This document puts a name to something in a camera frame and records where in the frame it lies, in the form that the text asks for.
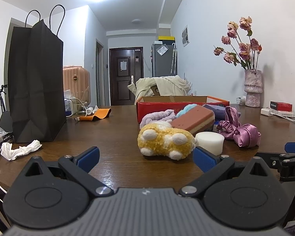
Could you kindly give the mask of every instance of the red box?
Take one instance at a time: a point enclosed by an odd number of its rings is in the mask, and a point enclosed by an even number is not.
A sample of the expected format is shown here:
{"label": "red box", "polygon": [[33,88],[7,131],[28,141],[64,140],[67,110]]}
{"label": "red box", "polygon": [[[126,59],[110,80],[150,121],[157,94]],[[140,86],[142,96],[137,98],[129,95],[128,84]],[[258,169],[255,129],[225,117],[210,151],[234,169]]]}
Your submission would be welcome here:
{"label": "red box", "polygon": [[283,102],[270,102],[270,108],[277,110],[277,111],[285,111],[285,112],[291,112],[293,105],[289,103],[283,103]]}
{"label": "red box", "polygon": [[189,104],[198,105],[222,105],[229,106],[229,101],[210,96],[151,96],[142,97],[136,104],[138,123],[141,123],[144,116],[152,112],[162,112],[173,109],[175,114]]}

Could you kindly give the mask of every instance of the refrigerator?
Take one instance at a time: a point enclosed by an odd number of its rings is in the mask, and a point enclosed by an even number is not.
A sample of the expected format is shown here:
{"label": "refrigerator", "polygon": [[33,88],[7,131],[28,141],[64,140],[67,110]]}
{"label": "refrigerator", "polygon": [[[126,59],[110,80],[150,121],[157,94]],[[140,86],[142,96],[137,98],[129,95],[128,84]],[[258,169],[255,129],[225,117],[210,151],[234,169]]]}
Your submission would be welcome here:
{"label": "refrigerator", "polygon": [[166,51],[163,55],[160,55],[157,52],[161,47],[161,44],[152,45],[152,77],[177,75],[177,66],[175,71],[175,65],[173,66],[173,71],[171,73],[174,46],[167,45],[168,51]]}

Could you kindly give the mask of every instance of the crumpled tissue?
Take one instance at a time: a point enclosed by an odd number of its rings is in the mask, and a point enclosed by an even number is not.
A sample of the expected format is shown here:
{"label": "crumpled tissue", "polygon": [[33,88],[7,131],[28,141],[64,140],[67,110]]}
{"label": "crumpled tissue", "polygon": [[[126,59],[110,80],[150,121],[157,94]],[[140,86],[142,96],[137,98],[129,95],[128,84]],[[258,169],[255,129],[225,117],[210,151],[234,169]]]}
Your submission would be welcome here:
{"label": "crumpled tissue", "polygon": [[15,160],[19,156],[37,151],[41,146],[42,145],[38,140],[34,140],[28,146],[20,146],[18,149],[12,150],[11,143],[3,143],[1,147],[1,155],[7,160]]}

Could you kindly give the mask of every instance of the black paper bag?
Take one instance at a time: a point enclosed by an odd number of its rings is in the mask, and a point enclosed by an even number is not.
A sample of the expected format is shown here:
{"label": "black paper bag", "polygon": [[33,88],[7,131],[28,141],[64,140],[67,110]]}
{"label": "black paper bag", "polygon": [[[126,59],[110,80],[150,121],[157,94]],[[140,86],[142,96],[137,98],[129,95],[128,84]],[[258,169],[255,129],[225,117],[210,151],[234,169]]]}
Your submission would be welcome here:
{"label": "black paper bag", "polygon": [[63,42],[43,20],[13,28],[8,90],[15,141],[53,141],[66,121]]}

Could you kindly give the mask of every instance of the open cardboard box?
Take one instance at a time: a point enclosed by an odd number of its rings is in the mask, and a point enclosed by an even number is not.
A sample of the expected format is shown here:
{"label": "open cardboard box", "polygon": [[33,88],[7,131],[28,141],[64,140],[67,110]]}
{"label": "open cardboard box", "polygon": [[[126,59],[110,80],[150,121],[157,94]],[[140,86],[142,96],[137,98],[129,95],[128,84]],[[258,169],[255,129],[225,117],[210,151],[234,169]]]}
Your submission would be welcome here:
{"label": "open cardboard box", "polygon": [[189,104],[210,104],[229,106],[229,101],[210,96],[151,96],[142,97],[136,104],[138,123],[141,123],[144,116],[152,112],[162,112],[173,109],[175,114]]}

